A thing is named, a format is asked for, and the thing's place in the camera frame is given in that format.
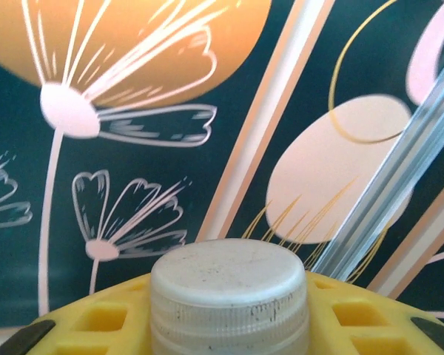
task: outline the yellow plastic object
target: yellow plastic object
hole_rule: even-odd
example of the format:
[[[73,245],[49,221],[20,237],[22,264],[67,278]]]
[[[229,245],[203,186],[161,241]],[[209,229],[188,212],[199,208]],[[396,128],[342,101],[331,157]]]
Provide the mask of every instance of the yellow plastic object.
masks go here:
[[[55,327],[28,355],[151,355],[149,277],[144,275],[45,317]],[[444,355],[411,321],[424,311],[357,286],[307,273],[310,355]]]

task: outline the printed flower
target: printed flower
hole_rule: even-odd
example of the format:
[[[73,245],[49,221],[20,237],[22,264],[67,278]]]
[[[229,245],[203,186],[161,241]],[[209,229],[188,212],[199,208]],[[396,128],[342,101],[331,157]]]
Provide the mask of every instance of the printed flower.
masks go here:
[[[3,169],[10,160],[0,156],[0,228],[21,226],[30,222],[33,214],[29,202],[14,202],[5,204],[18,189],[18,183],[8,177]]]
[[[243,63],[269,6],[270,0],[0,1],[0,65],[41,87],[41,111],[54,129],[41,213],[40,315],[50,309],[49,230],[63,138],[206,143],[217,107],[179,103]]]
[[[162,255],[184,245],[186,230],[168,230],[184,213],[177,198],[182,189],[181,182],[163,191],[158,183],[134,179],[108,210],[107,170],[93,175],[81,172],[74,177],[75,215],[86,241],[87,255],[94,260],[91,294],[101,261]]]

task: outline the plastic cap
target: plastic cap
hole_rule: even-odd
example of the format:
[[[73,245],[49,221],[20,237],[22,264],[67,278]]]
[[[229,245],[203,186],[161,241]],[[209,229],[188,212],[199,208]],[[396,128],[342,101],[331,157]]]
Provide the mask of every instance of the plastic cap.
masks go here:
[[[156,262],[151,290],[154,355],[307,352],[304,266],[275,244],[189,244]]]

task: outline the orange circle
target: orange circle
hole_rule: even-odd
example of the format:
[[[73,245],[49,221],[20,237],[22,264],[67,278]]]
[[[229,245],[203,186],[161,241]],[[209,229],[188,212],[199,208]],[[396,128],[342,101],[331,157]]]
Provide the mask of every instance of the orange circle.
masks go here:
[[[245,61],[270,4],[0,1],[0,65],[37,86],[69,84],[97,105],[175,104],[216,87]]]

